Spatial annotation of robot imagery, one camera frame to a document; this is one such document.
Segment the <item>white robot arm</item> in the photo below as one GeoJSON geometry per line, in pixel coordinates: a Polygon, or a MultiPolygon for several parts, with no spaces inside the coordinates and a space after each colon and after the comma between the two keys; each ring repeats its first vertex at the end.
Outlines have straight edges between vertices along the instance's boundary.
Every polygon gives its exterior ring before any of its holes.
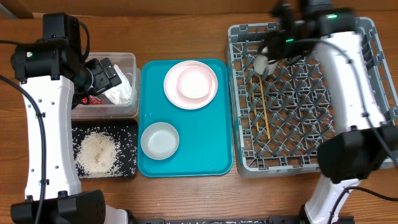
{"type": "Polygon", "coordinates": [[[90,43],[82,55],[79,25],[87,29],[76,18],[46,14],[43,25],[43,39],[33,44],[17,44],[11,60],[16,79],[32,98],[24,97],[29,135],[25,202],[11,206],[11,218],[14,223],[132,223],[131,212],[106,205],[100,190],[81,191],[72,148],[73,107],[89,95],[99,95],[120,84],[121,80],[109,59],[85,62],[90,43]],[[44,124],[46,159],[42,158],[42,129],[36,105],[44,124]]]}
{"type": "Polygon", "coordinates": [[[385,125],[373,97],[352,10],[333,9],[330,1],[301,1],[300,6],[304,21],[295,23],[292,8],[279,2],[271,13],[280,18],[280,30],[268,33],[258,50],[265,57],[258,58],[266,58],[271,70],[280,59],[315,50],[322,65],[335,112],[336,136],[318,148],[321,177],[300,214],[306,224],[329,224],[339,220],[348,198],[346,188],[358,186],[378,169],[387,156],[383,143],[396,146],[398,132],[385,125]]]}

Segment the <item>white cloth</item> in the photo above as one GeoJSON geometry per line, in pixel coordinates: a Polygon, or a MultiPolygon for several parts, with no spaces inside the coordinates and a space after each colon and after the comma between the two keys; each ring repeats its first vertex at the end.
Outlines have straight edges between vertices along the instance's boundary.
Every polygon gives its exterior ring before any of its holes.
{"type": "Polygon", "coordinates": [[[104,92],[105,96],[115,105],[122,105],[129,103],[131,100],[131,85],[129,80],[120,70],[118,65],[113,65],[114,69],[118,73],[122,83],[112,87],[104,92]]]}

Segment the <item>gray dish rack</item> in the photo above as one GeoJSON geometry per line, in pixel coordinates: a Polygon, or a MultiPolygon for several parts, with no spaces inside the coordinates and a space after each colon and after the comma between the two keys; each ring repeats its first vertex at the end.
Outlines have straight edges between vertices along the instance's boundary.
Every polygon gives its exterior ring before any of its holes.
{"type": "MultiPolygon", "coordinates": [[[[398,97],[376,28],[367,17],[357,18],[356,23],[357,32],[363,36],[363,57],[374,97],[387,122],[395,124],[398,97]]],[[[287,60],[280,61],[272,75],[259,75],[253,69],[266,32],[276,28],[277,23],[273,22],[233,25],[228,29],[226,55],[236,163],[243,177],[318,171],[317,148],[335,134],[333,100],[316,52],[293,66],[287,67],[287,60]]],[[[392,166],[392,161],[386,159],[381,168],[392,166]]]]}

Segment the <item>black tray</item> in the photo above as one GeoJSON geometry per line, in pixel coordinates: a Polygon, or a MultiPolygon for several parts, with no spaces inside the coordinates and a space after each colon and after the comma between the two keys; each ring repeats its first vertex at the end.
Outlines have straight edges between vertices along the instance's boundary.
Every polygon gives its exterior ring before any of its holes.
{"type": "MultiPolygon", "coordinates": [[[[119,156],[115,162],[121,166],[118,171],[122,173],[122,176],[119,177],[134,177],[137,172],[137,121],[134,119],[72,121],[73,156],[75,160],[82,140],[93,131],[106,132],[113,137],[114,141],[120,142],[121,154],[124,156],[119,156]]],[[[79,178],[83,178],[87,174],[78,166],[76,166],[76,169],[79,178]]]]}

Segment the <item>teal tray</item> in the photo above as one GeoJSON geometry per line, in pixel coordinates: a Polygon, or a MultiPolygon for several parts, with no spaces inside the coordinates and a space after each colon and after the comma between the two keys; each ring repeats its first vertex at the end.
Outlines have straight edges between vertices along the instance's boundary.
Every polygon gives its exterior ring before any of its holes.
{"type": "Polygon", "coordinates": [[[184,110],[173,105],[163,89],[164,78],[184,60],[159,60],[142,69],[139,108],[138,169],[147,177],[184,177],[226,174],[233,165],[231,108],[225,64],[218,59],[195,59],[216,73],[217,94],[205,107],[184,110]],[[177,151],[157,161],[141,149],[141,134],[156,122],[175,127],[180,136],[177,151]]]}

